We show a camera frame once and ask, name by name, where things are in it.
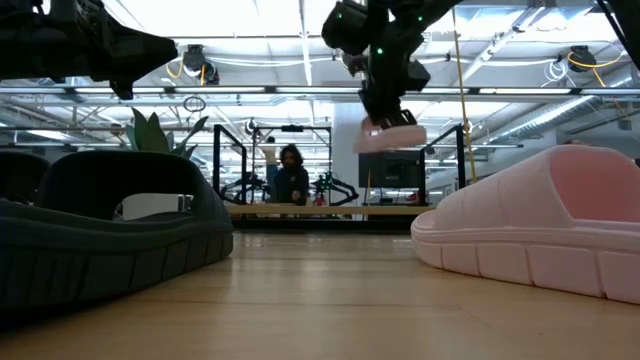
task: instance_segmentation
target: monitor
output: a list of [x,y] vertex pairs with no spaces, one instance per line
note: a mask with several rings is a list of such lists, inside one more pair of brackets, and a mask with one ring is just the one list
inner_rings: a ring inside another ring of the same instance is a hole
[[420,151],[360,154],[358,186],[361,188],[420,187]]

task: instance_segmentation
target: green plant leaf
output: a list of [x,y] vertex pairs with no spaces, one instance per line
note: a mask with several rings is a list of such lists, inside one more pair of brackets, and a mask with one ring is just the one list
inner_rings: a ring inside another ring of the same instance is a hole
[[138,151],[138,145],[136,144],[136,130],[131,125],[126,125],[124,127],[124,132],[127,134],[127,138],[131,143],[131,150]]
[[173,150],[173,147],[176,145],[173,131],[169,131],[169,133],[167,134],[167,145],[169,145],[169,151]]
[[184,157],[185,159],[191,159],[191,155],[193,155],[193,151],[198,147],[198,144],[193,145],[192,147],[190,147],[187,151],[185,151],[185,153],[182,155],[182,157]]
[[144,137],[147,132],[147,119],[136,108],[131,108],[131,111],[133,111],[133,128],[135,129],[134,140],[136,150],[142,150],[144,147],[142,142],[144,141]]
[[160,127],[160,120],[156,113],[149,116],[146,130],[141,150],[168,153],[169,143],[167,142],[167,137],[164,134],[164,131],[162,131],[162,128]]
[[171,153],[174,155],[182,156],[184,154],[186,147],[183,144],[176,146],[175,149],[171,150]]
[[189,135],[187,135],[186,138],[184,138],[184,140],[182,140],[182,142],[180,143],[180,145],[184,145],[185,147],[187,146],[187,142],[189,141],[189,139],[199,133],[200,131],[202,131],[202,129],[204,129],[204,124],[207,122],[207,120],[209,120],[208,116],[203,117],[202,119],[198,120],[196,122],[195,125],[193,125],[193,128],[191,129],[191,131],[189,132]]

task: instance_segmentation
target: person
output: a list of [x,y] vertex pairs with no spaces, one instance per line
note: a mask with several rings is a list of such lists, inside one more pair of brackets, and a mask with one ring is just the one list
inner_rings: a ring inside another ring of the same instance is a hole
[[275,144],[276,139],[273,136],[269,136],[266,140],[266,144],[271,146],[260,146],[260,150],[264,154],[265,162],[267,163],[267,184],[269,189],[273,189],[273,178],[278,172],[278,158],[276,157],[276,148],[272,145]]
[[272,198],[278,203],[306,205],[309,196],[309,173],[302,166],[302,155],[294,144],[280,151],[282,168],[273,179]]

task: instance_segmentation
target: yellow cable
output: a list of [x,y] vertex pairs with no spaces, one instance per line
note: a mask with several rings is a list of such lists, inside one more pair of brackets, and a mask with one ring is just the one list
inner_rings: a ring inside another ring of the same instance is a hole
[[[600,85],[602,87],[607,87],[607,84],[604,83],[604,80],[602,80],[602,77],[600,76],[600,74],[598,73],[598,70],[596,69],[592,69],[593,73],[596,75],[596,79],[598,79],[598,82],[600,83]],[[622,113],[622,116],[627,118],[627,120],[631,120],[629,119],[629,116],[627,115],[627,112],[624,111],[624,109],[622,108],[622,106],[620,106],[620,104],[618,104],[617,101],[613,101],[613,103],[616,105],[616,107],[618,108],[618,110],[620,110],[620,112]]]
[[182,55],[180,55],[180,69],[178,70],[178,75],[174,74],[171,69],[169,68],[169,63],[167,63],[167,65],[165,65],[165,68],[167,69],[167,74],[169,74],[169,76],[171,76],[174,79],[177,79],[180,77],[180,75],[182,75],[182,67],[184,65],[184,51],[182,52]]
[[593,69],[593,73],[596,74],[596,79],[598,79],[598,82],[600,83],[600,85],[602,85],[602,87],[607,87],[607,85],[604,83],[604,81],[602,81],[602,78],[600,77],[600,74],[598,74],[598,70]]
[[581,67],[587,68],[587,69],[600,69],[600,68],[603,68],[603,67],[607,67],[607,66],[613,65],[613,64],[617,63],[618,61],[620,61],[620,59],[622,59],[622,53],[620,53],[620,55],[618,55],[617,59],[615,59],[613,61],[609,61],[608,63],[598,64],[598,65],[588,65],[588,64],[583,64],[583,63],[580,63],[580,62],[577,62],[577,61],[573,60],[571,58],[571,56],[573,54],[574,54],[573,51],[570,52],[569,55],[567,55],[567,60],[570,63],[574,64],[574,65],[578,65],[578,66],[581,66]]
[[467,119],[467,107],[464,101],[464,85],[462,84],[462,62],[460,61],[460,42],[458,41],[458,30],[456,28],[456,8],[451,8],[453,14],[453,38],[456,43],[456,59],[458,64],[458,84],[460,85],[460,101],[462,103],[462,118],[464,120],[464,134],[467,142],[467,150],[469,151],[469,163],[471,164],[471,183],[476,183],[476,164],[473,159],[473,150],[471,150],[471,129],[469,128],[469,119]]

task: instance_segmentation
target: pink slide sandal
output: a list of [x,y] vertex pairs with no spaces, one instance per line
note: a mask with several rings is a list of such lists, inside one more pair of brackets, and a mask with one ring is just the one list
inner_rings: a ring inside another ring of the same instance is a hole
[[640,304],[640,169],[561,145],[446,197],[411,234],[427,264]]
[[371,124],[369,118],[362,120],[362,131],[354,144],[356,153],[372,153],[395,148],[426,145],[427,130],[419,125],[404,125],[381,130]]

